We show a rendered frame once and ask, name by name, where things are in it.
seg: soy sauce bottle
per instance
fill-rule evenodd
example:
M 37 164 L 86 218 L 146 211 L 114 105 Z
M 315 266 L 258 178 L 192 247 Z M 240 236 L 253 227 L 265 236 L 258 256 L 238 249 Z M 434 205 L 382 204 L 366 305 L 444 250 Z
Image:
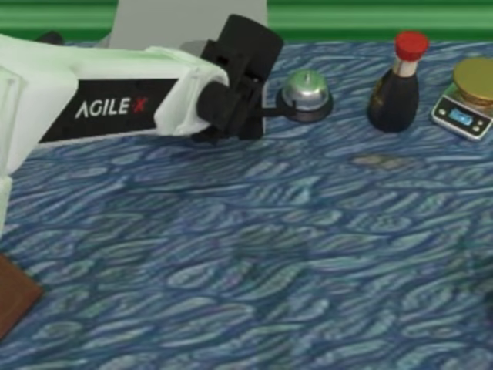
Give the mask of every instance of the soy sauce bottle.
M 428 46 L 427 37 L 419 32 L 402 32 L 395 38 L 395 64 L 378 81 L 367 108 L 376 129 L 399 133 L 413 123 L 419 103 L 416 68 Z

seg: tabletop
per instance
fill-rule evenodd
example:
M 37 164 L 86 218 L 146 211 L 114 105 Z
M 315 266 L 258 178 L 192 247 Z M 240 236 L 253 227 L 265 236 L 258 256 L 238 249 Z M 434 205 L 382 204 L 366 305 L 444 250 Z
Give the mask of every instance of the tabletop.
M 466 56 L 435 42 L 405 133 L 364 111 L 392 43 L 294 43 L 321 71 L 323 122 L 258 142 L 126 137 L 36 150 L 14 175 L 0 252 L 44 298 L 2 370 L 493 368 L 493 135 L 429 114 Z

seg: kitchen scale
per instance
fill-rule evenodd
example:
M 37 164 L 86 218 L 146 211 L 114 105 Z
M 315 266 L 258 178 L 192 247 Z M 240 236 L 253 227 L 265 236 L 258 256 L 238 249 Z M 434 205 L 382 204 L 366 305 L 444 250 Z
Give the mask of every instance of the kitchen scale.
M 447 130 L 478 141 L 493 123 L 493 59 L 463 59 L 453 76 L 431 118 Z

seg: round golden object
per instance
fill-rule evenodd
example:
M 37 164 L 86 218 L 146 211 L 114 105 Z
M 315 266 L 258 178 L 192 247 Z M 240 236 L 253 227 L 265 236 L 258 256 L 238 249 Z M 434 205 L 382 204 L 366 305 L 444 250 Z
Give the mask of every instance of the round golden object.
M 454 68 L 454 83 L 467 102 L 479 106 L 493 104 L 493 59 L 461 60 Z

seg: bottle neck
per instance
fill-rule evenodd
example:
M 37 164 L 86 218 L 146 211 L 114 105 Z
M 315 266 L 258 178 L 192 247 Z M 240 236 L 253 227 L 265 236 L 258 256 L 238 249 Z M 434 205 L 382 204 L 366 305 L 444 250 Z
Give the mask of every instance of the bottle neck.
M 411 77 L 416 73 L 417 67 L 418 67 L 418 61 L 405 62 L 404 60 L 396 58 L 392 70 L 396 75 L 400 77 Z

